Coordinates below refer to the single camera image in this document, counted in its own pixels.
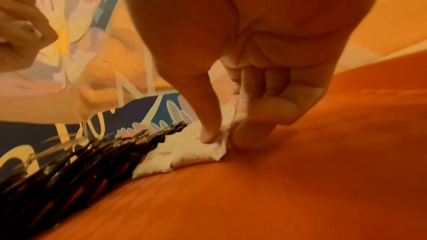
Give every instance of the black wicker weave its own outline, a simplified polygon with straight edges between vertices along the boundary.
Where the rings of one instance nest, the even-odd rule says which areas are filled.
[[[62,151],[30,176],[25,166],[16,168],[0,183],[0,239],[29,239],[89,207],[130,179],[136,166],[165,141],[166,135],[186,126],[181,122],[156,134],[145,130],[111,142],[92,140],[75,152],[70,148]]]

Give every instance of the white sugar packet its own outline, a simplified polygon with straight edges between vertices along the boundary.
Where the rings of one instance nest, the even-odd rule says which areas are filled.
[[[201,123],[191,123],[181,132],[167,135],[165,142],[148,153],[146,159],[133,171],[132,178],[170,172],[174,168],[191,164],[219,161],[227,151],[227,136],[235,110],[232,104],[221,108],[221,134],[211,144],[202,144],[199,140]]]

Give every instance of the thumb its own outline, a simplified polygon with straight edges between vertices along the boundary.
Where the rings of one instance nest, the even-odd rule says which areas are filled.
[[[210,83],[208,73],[183,76],[179,72],[156,65],[159,75],[170,83],[188,101],[197,114],[203,128],[202,143],[210,143],[219,133],[222,116],[219,99]]]

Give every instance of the orange table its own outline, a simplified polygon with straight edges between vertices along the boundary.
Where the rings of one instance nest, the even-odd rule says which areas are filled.
[[[38,239],[425,240],[426,63],[340,74],[263,146],[131,182]]]

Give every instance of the hand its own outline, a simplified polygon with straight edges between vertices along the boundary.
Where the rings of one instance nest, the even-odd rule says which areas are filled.
[[[35,1],[0,0],[0,72],[31,67],[39,51],[58,38]]]
[[[375,0],[126,0],[159,74],[191,104],[208,142],[221,114],[208,70],[233,81],[231,142],[252,146],[326,93],[348,37]]]

